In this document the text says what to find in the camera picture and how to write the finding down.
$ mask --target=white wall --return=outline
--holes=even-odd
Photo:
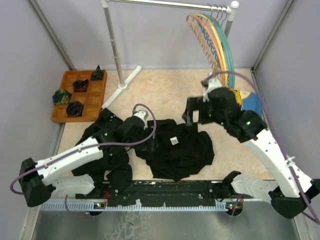
[[[76,68],[114,66],[114,57],[101,0],[38,0]],[[207,0],[178,0],[206,5]],[[228,5],[231,0],[210,2]],[[229,35],[236,67],[252,67],[286,0],[239,0]],[[124,67],[209,67],[186,23],[189,9],[111,2],[111,18]]]
[[[320,178],[319,0],[295,1],[257,71],[275,127],[290,156]],[[320,196],[312,200],[320,216]]]
[[[0,239],[17,240],[27,205],[9,185],[23,160],[50,154],[52,94],[67,67],[26,0],[0,1],[0,32]]]

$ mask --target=beige tabletop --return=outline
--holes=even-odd
[[[123,71],[124,77],[126,78],[131,72],[131,70]],[[186,108],[187,97],[200,96],[204,93],[200,82],[208,76],[209,72],[210,69],[142,70],[128,90],[110,105],[109,110],[125,120],[132,115],[133,106],[142,103],[153,111],[157,120],[174,119],[178,124],[183,123],[181,116]],[[236,72],[252,79],[249,69],[237,69]],[[107,73],[104,101],[112,95],[119,83],[117,71]],[[253,92],[251,87],[238,77],[235,78],[235,88]],[[74,147],[91,123],[66,123],[59,153]],[[207,131],[210,135],[215,156],[212,165],[205,166],[199,174],[191,175],[184,180],[222,180],[233,170],[260,179],[271,179],[259,159],[237,139],[229,136],[222,126],[211,123],[199,125],[198,129]],[[130,150],[128,154],[133,179],[153,179],[150,167],[145,160],[136,157],[134,150]]]

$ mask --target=black garment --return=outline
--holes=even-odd
[[[170,140],[176,137],[177,144]],[[157,120],[155,138],[158,148],[153,152],[135,150],[137,157],[146,160],[154,178],[178,181],[198,174],[214,159],[213,144],[207,132],[198,132],[198,125],[187,126],[173,119]]]
[[[91,124],[83,133],[82,138],[76,144],[80,144],[90,137],[94,137],[99,143],[102,142],[121,142],[113,134],[113,130],[116,130],[123,121],[114,115],[108,109],[104,109],[97,121]],[[74,170],[72,173],[74,176],[81,176],[89,174],[95,179],[104,179],[106,171],[111,171],[107,178],[110,184],[115,187],[119,192],[126,189],[126,187],[132,181],[132,168],[129,165],[129,155],[122,146],[101,146],[103,151],[103,157],[88,162]]]

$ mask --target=wooden tray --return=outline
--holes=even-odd
[[[72,94],[71,101],[78,101],[84,105],[82,116],[68,117],[66,109],[68,104],[56,104],[52,111],[51,119],[56,123],[74,123],[74,122],[94,122],[98,119],[102,111],[104,100],[107,71],[104,72],[102,80],[91,80],[91,74],[94,70],[88,71],[65,71],[60,89],[65,89]],[[87,92],[74,92],[73,83],[77,80],[89,80]]]

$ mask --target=white tag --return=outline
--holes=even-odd
[[[175,137],[170,138],[170,141],[171,141],[172,145],[176,145],[176,144],[178,144],[178,143],[179,143],[178,138],[177,138],[176,136],[175,136]]]

